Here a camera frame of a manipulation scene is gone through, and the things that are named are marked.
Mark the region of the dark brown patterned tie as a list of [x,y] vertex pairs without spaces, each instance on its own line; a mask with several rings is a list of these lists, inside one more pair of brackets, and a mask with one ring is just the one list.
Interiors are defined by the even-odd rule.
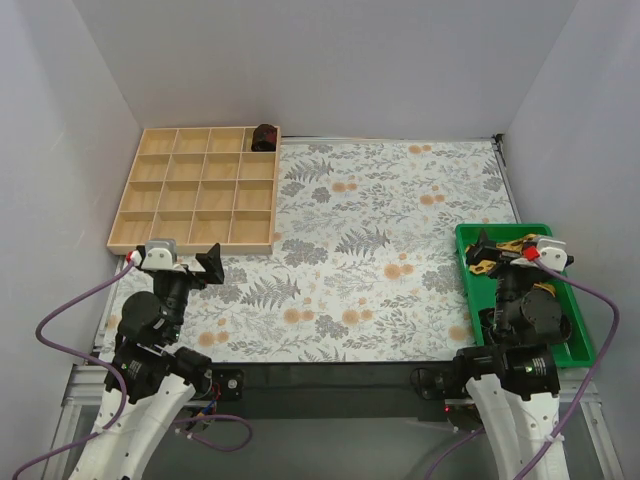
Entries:
[[521,317],[509,331],[500,332],[494,321],[494,310],[487,308],[479,311],[483,339],[489,344],[510,346],[534,344],[561,344],[572,335],[570,320],[563,313],[557,316]]

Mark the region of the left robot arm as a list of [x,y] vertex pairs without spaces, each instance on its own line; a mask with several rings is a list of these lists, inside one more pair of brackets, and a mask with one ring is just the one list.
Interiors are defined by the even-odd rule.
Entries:
[[221,246],[196,256],[193,272],[177,259],[172,239],[150,240],[127,259],[153,280],[151,291],[123,304],[92,439],[73,469],[74,479],[139,479],[188,400],[205,398],[213,386],[209,359],[186,347],[173,353],[189,294],[224,281]]

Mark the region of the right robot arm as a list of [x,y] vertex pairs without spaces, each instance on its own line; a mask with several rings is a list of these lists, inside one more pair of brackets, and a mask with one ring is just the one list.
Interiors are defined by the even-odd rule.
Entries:
[[564,242],[527,235],[510,247],[481,231],[465,251],[470,272],[495,280],[495,304],[479,311],[483,345],[454,359],[454,389],[472,398],[502,479],[566,479],[560,382],[552,347],[572,327],[548,282],[574,261]]

